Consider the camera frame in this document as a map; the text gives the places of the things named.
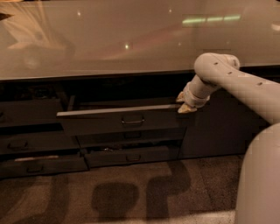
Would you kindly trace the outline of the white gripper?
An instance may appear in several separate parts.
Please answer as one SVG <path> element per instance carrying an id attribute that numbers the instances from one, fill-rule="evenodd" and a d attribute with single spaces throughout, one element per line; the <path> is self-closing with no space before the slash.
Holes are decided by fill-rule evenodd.
<path id="1" fill-rule="evenodd" d="M 196 112 L 210 100 L 210 95 L 218 89 L 217 85 L 205 82 L 198 75 L 195 75 L 176 98 L 176 102 L 185 103 L 179 107 L 178 112 L 180 114 Z"/>

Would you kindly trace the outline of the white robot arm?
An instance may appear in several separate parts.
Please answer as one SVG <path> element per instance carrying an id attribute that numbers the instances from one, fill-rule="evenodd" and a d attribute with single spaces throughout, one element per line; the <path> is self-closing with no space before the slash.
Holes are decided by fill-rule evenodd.
<path id="1" fill-rule="evenodd" d="M 178 112 L 204 107 L 226 90 L 244 107 L 240 124 L 260 125 L 243 158 L 234 224 L 280 224 L 280 85 L 245 73 L 231 54 L 207 52 L 194 62 L 195 75 L 178 94 Z"/>

